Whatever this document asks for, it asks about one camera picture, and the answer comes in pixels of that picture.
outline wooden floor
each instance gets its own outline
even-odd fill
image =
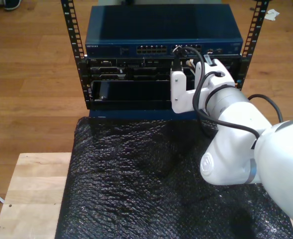
[[[231,4],[243,38],[247,36],[252,0]],[[85,39],[94,0],[75,0]],[[243,92],[261,93],[293,119],[293,1],[274,0],[281,14],[265,20]],[[255,104],[272,123],[275,111]],[[80,117],[87,116],[59,0],[23,0],[13,12],[0,10],[0,196],[22,152],[70,152]]]

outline wooden board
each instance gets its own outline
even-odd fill
[[[53,239],[71,153],[22,153],[0,213],[0,239]]]

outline black metal frame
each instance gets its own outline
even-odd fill
[[[241,64],[237,77],[237,88],[241,89],[245,81],[248,68],[254,53],[257,40],[260,34],[261,26],[267,12],[269,0],[258,0],[251,20],[250,29],[241,56]],[[79,73],[83,95],[85,97],[87,108],[90,109],[92,93],[89,81],[89,69],[87,67],[87,58],[85,57],[80,30],[78,26],[76,10],[73,0],[61,0],[62,9],[67,24],[68,34]]]

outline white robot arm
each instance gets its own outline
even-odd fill
[[[210,118],[246,126],[246,131],[218,124],[218,132],[200,161],[205,181],[215,185],[262,183],[273,200],[293,219],[293,121],[272,126],[235,88],[229,72],[218,60],[205,63],[198,109]],[[195,88],[200,84],[201,63],[195,67]],[[171,71],[173,111],[194,110],[195,89],[186,91],[182,69]]]

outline black bubble wrap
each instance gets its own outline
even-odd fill
[[[214,186],[198,122],[79,120],[56,238],[292,239],[261,185]]]

